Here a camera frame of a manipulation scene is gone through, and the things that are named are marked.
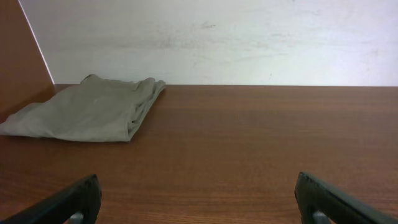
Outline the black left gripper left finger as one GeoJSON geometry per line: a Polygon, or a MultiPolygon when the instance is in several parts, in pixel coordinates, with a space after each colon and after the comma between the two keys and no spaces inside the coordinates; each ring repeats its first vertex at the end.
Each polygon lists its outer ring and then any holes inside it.
{"type": "Polygon", "coordinates": [[[97,175],[84,177],[37,204],[12,215],[2,224],[65,223],[82,215],[81,223],[94,224],[101,206],[101,187],[97,175]]]}

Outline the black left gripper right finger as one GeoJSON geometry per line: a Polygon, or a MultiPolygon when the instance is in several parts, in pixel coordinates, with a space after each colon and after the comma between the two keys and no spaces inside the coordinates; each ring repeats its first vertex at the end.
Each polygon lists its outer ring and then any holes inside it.
{"type": "Polygon", "coordinates": [[[299,173],[294,194],[304,224],[397,224],[397,219],[306,172],[299,173]]]}

